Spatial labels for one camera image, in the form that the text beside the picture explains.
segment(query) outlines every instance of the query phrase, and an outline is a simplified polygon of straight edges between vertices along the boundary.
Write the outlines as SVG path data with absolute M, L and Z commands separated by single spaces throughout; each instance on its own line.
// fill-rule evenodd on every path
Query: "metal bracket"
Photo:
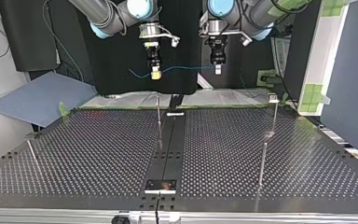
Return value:
M 168 37 L 172 39 L 173 48 L 176 48 L 179 44 L 180 37 L 173 35 L 167 28 L 164 28 L 159 23 L 152 22 L 152 23 L 142 24 L 140 28 L 141 28 L 141 34 L 139 35 L 139 38 L 141 39 Z
M 210 35 L 242 35 L 241 41 L 244 47 L 248 46 L 253 42 L 252 38 L 248 36 L 244 31 L 241 30 L 228 30 L 223 33 L 221 32 L 210 32 L 209 22 L 205 19 L 200 23 L 200 37 L 208 37 Z

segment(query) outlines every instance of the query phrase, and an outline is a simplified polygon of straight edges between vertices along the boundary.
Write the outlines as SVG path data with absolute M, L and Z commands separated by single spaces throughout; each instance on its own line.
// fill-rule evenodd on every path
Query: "black panel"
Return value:
M 310 2 L 305 11 L 296 15 L 295 18 L 284 74 L 284 82 L 295 100 L 298 100 L 301 94 L 320 7 L 321 0 L 314 0 Z
M 54 37 L 43 20 L 44 3 L 45 0 L 0 0 L 2 21 L 18 71 L 58 66 Z
M 69 1 L 50 1 L 48 5 L 54 33 L 59 37 L 81 69 L 84 81 L 89 84 L 94 84 L 90 58 L 75 7 L 73 7 Z M 66 74 L 68 77 L 79 79 L 79 73 L 72 60 L 62 49 L 61 45 L 57 46 L 62 63 L 57 71 L 60 72 L 60 74 Z
M 199 19 L 201 1 L 160 1 L 160 23 L 174 35 L 181 37 L 177 49 L 171 40 L 163 41 L 161 48 L 162 70 L 174 65 L 200 66 Z M 117 34 L 111 38 L 98 39 L 90 29 L 87 19 L 80 18 L 92 72 L 98 93 L 120 94 L 128 91 L 159 91 L 162 93 L 192 94 L 197 89 L 198 71 L 171 70 L 162 80 L 150 77 L 138 78 L 129 72 L 143 76 L 150 72 L 146 51 L 139 39 L 138 25 L 132 26 L 126 36 Z
M 358 148 L 358 2 L 348 11 L 327 96 L 322 122 Z

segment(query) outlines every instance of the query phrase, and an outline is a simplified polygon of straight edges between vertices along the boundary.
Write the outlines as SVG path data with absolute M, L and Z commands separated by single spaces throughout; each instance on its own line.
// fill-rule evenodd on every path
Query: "green tape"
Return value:
M 258 75 L 257 75 L 257 87 L 269 87 L 269 88 L 273 88 L 274 85 L 273 84 L 268 84 L 267 82 L 264 82 L 261 80 L 261 77 L 276 77 L 276 73 L 274 69 L 271 70 L 260 70 L 258 71 Z
M 282 104 L 286 105 L 287 98 L 289 98 L 289 94 L 287 92 L 284 93 L 282 97 Z
M 307 84 L 305 86 L 300 112 L 315 113 L 318 105 L 323 101 L 322 97 L 323 85 Z
M 342 8 L 349 3 L 349 0 L 324 0 L 322 17 L 340 16 Z
M 65 104 L 63 102 L 60 102 L 60 112 L 61 116 L 66 117 L 70 114 L 70 112 L 66 109 Z
M 291 10 L 293 8 L 300 8 L 310 1 L 311 0 L 280 0 L 277 2 L 277 4 L 287 10 Z M 272 7 L 272 9 L 269 10 L 268 14 L 274 17 L 281 17 L 285 13 L 280 11 L 276 7 Z

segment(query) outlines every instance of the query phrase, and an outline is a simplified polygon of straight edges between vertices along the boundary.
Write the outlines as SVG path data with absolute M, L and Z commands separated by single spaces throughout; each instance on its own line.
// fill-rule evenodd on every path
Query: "metal clamp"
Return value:
M 145 23 L 140 25 L 139 28 L 141 29 L 141 34 L 139 35 L 141 39 L 168 37 L 172 39 L 173 48 L 179 45 L 180 37 L 173 35 L 167 28 L 157 22 Z
M 241 30 L 228 30 L 221 33 L 221 30 L 227 23 L 225 21 L 205 21 L 200 26 L 200 37 L 208 37 L 209 35 L 242 35 L 241 41 L 244 47 L 253 42 L 252 38 Z

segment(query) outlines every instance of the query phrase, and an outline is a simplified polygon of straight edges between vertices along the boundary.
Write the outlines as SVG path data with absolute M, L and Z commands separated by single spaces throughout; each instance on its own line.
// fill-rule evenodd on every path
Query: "power cable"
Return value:
M 282 76 L 282 73 L 281 73 L 281 68 L 279 66 L 277 43 L 276 43 L 275 39 L 274 39 L 274 54 L 275 54 L 275 61 L 276 61 L 276 64 L 277 64 L 277 68 L 278 68 L 278 74 L 279 74 L 279 77 L 282 80 L 282 84 L 284 86 L 284 89 L 286 90 L 287 94 L 289 95 L 289 98 L 292 100 L 293 105 L 295 106 L 296 110 L 298 111 L 298 105 L 296 105 L 295 99 L 292 97 L 292 95 L 290 94 L 290 91 L 287 89 L 286 84 L 284 83 L 284 79 L 283 79 L 283 76 Z
M 43 4 L 42 7 L 42 13 L 43 13 L 43 20 L 45 21 L 46 26 L 48 27 L 48 30 L 50 31 L 50 33 L 54 36 L 54 38 L 57 40 L 57 42 L 61 45 L 61 47 L 63 48 L 63 50 L 65 51 L 66 55 L 68 55 L 69 59 L 71 59 L 72 63 L 75 65 L 79 75 L 80 75 L 80 80 L 82 82 L 84 82 L 84 76 L 83 73 L 81 71 L 81 69 L 79 68 L 79 66 L 77 65 L 77 63 L 75 62 L 74 58 L 72 57 L 72 55 L 68 52 L 68 50 L 66 49 L 65 45 L 61 42 L 61 40 L 54 34 L 52 28 L 48 25 L 48 20 L 46 19 L 46 14 L 45 14 L 45 7 L 48 5 L 48 2 L 50 0 L 47 0 L 45 2 L 45 4 Z

